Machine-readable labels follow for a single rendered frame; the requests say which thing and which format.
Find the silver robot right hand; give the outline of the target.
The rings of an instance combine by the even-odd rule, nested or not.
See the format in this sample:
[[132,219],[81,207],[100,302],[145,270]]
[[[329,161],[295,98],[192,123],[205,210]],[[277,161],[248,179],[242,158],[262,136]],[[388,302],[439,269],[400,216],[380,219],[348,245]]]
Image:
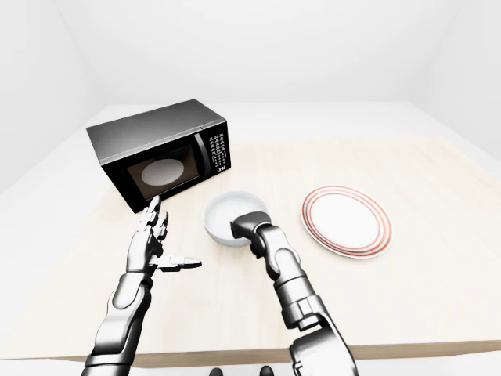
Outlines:
[[262,226],[271,226],[271,218],[263,211],[253,211],[237,217],[230,223],[235,239],[245,238],[250,241],[250,250],[259,259],[265,255],[265,241],[258,233]]

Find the silver robot left hand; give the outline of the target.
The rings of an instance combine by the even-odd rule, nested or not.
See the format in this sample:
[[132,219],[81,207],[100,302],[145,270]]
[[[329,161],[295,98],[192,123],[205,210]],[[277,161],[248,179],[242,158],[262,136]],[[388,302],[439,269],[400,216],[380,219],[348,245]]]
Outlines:
[[167,236],[168,213],[161,211],[161,199],[155,196],[146,207],[128,248],[127,273],[145,273],[151,277],[159,269],[164,273],[179,272],[202,266],[197,258],[164,255],[162,242]]

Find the black microwave oven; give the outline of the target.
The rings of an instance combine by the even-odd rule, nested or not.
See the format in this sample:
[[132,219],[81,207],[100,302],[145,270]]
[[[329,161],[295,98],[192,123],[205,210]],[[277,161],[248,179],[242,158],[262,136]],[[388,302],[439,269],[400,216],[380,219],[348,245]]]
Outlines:
[[196,99],[87,129],[99,164],[129,208],[169,198],[231,167],[226,119]]

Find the white bowl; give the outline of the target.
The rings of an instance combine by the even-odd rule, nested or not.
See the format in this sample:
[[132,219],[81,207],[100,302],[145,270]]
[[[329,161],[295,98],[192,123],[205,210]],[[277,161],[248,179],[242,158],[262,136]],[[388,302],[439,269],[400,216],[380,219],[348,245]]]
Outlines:
[[234,190],[214,197],[204,209],[204,228],[217,243],[228,247],[243,247],[251,242],[246,238],[236,239],[232,235],[230,223],[250,212],[266,212],[266,203],[256,194]]

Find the white plate with red rings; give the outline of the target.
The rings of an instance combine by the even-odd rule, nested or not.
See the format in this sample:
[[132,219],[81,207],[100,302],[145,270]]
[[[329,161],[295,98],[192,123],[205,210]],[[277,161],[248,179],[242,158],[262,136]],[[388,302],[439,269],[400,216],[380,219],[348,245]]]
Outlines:
[[395,236],[383,206],[347,186],[321,186],[308,193],[301,205],[301,220],[320,245],[351,259],[382,255]]

